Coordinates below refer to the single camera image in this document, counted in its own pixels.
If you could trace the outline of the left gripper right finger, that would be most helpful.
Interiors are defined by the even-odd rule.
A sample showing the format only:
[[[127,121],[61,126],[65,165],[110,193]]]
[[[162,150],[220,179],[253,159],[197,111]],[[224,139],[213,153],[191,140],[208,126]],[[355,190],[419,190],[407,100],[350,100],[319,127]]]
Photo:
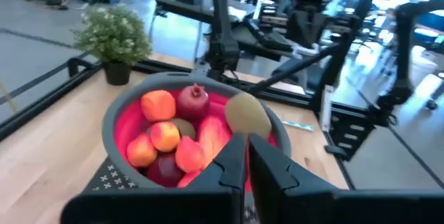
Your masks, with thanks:
[[[256,134],[248,144],[261,223],[443,224],[442,191],[339,189]]]

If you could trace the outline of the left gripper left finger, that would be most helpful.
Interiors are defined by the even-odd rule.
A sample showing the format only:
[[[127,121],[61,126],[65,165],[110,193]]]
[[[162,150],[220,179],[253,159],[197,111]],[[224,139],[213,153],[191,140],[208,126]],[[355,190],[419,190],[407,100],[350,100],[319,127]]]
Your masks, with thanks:
[[[139,188],[81,194],[63,208],[62,224],[242,224],[245,137],[236,133],[184,188]]]

